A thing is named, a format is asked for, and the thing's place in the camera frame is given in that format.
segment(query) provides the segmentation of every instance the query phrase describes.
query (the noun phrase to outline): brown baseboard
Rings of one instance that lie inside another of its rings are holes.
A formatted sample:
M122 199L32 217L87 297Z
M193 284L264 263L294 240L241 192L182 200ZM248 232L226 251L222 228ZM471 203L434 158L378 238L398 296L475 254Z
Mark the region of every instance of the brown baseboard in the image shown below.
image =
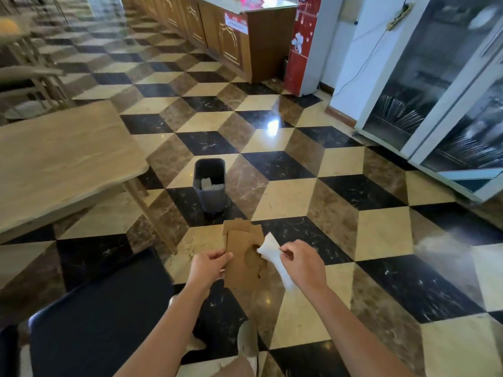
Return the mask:
M351 128L354 128L356 125L356 120L347 116L345 113L340 112L338 109L330 107L330 105L325 108L325 113L342 121L346 126L350 126Z
M318 87L321 91L326 92L327 94L333 95L334 88L330 87L329 85L319 82Z

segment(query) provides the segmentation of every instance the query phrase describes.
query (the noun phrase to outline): trash can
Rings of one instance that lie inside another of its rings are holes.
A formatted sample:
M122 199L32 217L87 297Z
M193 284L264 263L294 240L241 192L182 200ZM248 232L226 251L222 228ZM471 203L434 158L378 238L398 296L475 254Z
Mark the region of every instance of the trash can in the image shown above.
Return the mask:
M202 182L208 185L209 180L213 190L203 190ZM204 212L219 213L227 206L225 194L225 161L223 159L199 159L194 165L194 181L192 186L201 202Z

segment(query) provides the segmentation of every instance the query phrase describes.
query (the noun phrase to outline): glass door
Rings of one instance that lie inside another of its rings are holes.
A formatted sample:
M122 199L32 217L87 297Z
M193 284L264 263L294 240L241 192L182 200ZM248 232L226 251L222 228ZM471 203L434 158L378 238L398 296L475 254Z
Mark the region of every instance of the glass door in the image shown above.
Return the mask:
M357 129L410 157L498 51L502 15L503 0L430 0Z
M503 172L503 50L410 162L475 199L485 200L503 188L503 176L499 177ZM498 177L500 187L488 185Z

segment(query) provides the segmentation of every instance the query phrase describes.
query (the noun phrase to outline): hand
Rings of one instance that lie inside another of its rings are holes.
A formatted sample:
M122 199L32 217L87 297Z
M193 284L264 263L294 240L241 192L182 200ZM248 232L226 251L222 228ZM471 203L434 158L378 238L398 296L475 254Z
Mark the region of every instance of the hand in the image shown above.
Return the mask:
M185 286L196 289L203 294L204 298L207 298L211 285L223 278L222 270L233 257L234 254L224 253L224 250L197 254L192 259L189 279Z
M283 266L305 295L327 287L325 264L315 249L297 239L285 243L280 250Z

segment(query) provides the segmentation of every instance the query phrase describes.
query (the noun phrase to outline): white countertop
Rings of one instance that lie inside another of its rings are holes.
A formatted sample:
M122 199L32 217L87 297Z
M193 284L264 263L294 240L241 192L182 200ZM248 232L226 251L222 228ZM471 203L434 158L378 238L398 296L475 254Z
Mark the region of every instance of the white countertop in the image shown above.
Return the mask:
M287 0L203 0L229 12L240 14L255 10L293 8L297 4Z

